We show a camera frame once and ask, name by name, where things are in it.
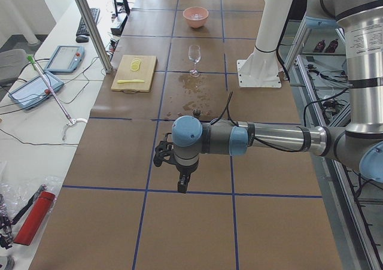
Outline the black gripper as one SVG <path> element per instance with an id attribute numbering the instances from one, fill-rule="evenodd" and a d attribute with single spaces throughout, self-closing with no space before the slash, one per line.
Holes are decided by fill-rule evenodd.
<path id="1" fill-rule="evenodd" d="M 177 165 L 176 169 L 180 172 L 180 178 L 177 184 L 177 191 L 178 193 L 186 193 L 191 174 L 196 170 L 196 164 L 194 163 L 189 166 Z"/>

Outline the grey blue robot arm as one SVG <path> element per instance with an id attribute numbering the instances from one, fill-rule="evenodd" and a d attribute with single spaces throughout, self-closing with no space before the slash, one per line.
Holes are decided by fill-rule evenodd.
<path id="1" fill-rule="evenodd" d="M 333 19 L 345 32 L 350 123 L 344 128 L 267 125 L 183 116 L 172 126 L 170 161 L 185 193 L 202 153 L 242 155 L 262 145 L 308 151 L 336 160 L 365 178 L 382 181 L 382 0 L 308 0 L 307 13 Z"/>

